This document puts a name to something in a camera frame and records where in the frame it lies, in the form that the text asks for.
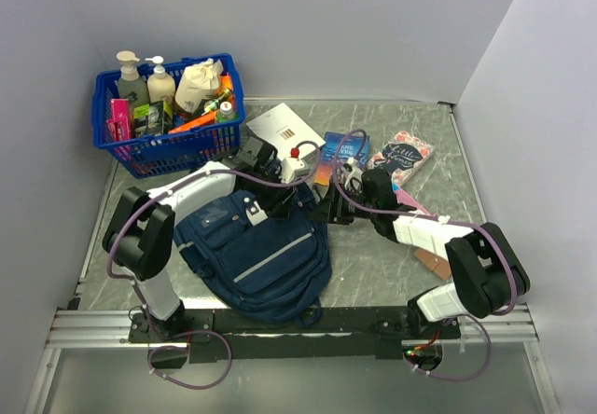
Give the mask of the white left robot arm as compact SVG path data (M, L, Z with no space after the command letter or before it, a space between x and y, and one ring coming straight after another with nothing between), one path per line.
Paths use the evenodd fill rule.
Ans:
M299 153L295 146L278 159L273 145L251 137L169 185L121 195L103 239L107 266L120 270L108 274L132 284L160 339L175 340L186 328L184 304L166 271L176 226L187 220L209 235L237 234L286 215L296 186L311 177Z

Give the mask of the navy blue student backpack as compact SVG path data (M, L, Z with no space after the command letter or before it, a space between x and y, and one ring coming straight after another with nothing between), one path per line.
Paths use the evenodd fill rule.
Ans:
M320 295L332 274L327 226L309 213L315 197L305 184L289 201L289 216L252 225L245 190L213 200L182 219L174 243L191 271L229 307L266 324L315 324Z

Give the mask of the brown leather wallet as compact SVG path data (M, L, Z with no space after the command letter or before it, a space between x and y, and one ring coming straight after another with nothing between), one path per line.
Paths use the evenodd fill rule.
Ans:
M414 255L428 270L435 273L440 279L447 281L451 277L451 267L446 259L421 248L416 249Z

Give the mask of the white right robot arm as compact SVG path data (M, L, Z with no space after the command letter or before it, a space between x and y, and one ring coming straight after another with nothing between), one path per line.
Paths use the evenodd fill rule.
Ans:
M385 171L370 170L316 194L314 221L348 226L367 219L385 239L413 246L445 260L451 282L423 291L407 304L406 323L427 338L445 321L461 315L483 319L505 315L529 292L530 278L502 229L433 216L402 202Z

